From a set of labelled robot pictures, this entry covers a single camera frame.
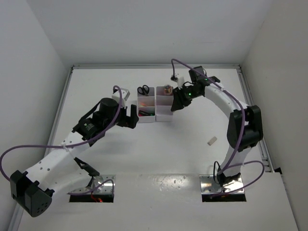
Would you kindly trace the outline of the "pink black highlighter marker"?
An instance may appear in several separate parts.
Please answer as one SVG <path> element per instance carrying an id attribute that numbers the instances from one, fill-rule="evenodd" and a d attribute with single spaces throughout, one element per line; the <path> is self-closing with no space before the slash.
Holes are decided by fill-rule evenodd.
<path id="1" fill-rule="evenodd" d="M 143 110 L 139 110 L 138 115 L 139 116 L 154 116 L 154 114 L 143 111 Z"/>

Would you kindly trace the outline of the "brown tape roll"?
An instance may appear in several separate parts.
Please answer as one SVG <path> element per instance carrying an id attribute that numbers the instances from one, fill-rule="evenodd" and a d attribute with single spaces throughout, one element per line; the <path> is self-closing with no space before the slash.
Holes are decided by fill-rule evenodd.
<path id="1" fill-rule="evenodd" d="M 172 95 L 172 92 L 173 92 L 173 87 L 171 85 L 169 85 L 169 84 L 164 85 L 164 87 L 163 87 L 163 94 L 165 96 Z"/>

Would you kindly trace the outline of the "black handled scissors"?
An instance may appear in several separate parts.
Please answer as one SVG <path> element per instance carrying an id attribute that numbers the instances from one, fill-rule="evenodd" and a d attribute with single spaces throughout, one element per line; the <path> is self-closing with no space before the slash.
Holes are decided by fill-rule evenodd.
<path id="1" fill-rule="evenodd" d="M 139 87 L 137 88 L 137 92 L 138 92 L 138 94 L 140 94 L 140 95 L 148 96 L 148 94 L 149 94 L 149 92 L 150 92 L 150 88 L 149 88 L 147 85 L 139 86 Z"/>

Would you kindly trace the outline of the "beige eraser block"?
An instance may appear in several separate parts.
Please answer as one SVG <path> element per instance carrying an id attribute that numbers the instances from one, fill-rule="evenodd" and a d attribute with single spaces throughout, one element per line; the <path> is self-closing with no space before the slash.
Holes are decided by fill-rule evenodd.
<path id="1" fill-rule="evenodd" d="M 208 144 L 209 146 L 211 146 L 211 145 L 213 145 L 216 141 L 217 141 L 217 137 L 214 136 L 214 137 L 212 137 L 212 138 L 207 142 L 207 144 Z"/>

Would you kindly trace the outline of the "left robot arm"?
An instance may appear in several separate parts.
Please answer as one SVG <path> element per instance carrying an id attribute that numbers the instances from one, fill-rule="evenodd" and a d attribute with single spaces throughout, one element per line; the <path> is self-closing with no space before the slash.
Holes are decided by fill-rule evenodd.
<path id="1" fill-rule="evenodd" d="M 62 168 L 75 161 L 91 177 L 98 176 L 99 172 L 80 160 L 77 155 L 104 137 L 106 131 L 113 126 L 134 129 L 138 120 L 136 105 L 130 106 L 128 116 L 127 107 L 122 106 L 121 101 L 102 98 L 82 116 L 59 148 L 54 147 L 52 152 L 26 171 L 17 170 L 11 174 L 9 181 L 12 198 L 31 217 L 40 216 L 51 205 L 52 196 L 66 186 L 58 183 L 56 179 Z"/>

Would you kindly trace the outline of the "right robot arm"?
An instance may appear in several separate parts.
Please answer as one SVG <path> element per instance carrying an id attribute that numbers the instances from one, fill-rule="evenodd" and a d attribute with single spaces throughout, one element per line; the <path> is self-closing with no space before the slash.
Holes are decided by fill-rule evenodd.
<path id="1" fill-rule="evenodd" d="M 171 111 L 182 110 L 192 100 L 203 96 L 213 102 L 228 118 L 227 141 L 229 148 L 222 164 L 218 167 L 215 180 L 220 186 L 237 180 L 241 166 L 253 147 L 263 139 L 261 110 L 249 106 L 227 92 L 220 80 L 208 77 L 201 66 L 189 70 L 189 85 L 183 77 L 174 73 L 171 80 L 177 83 L 173 90 Z"/>

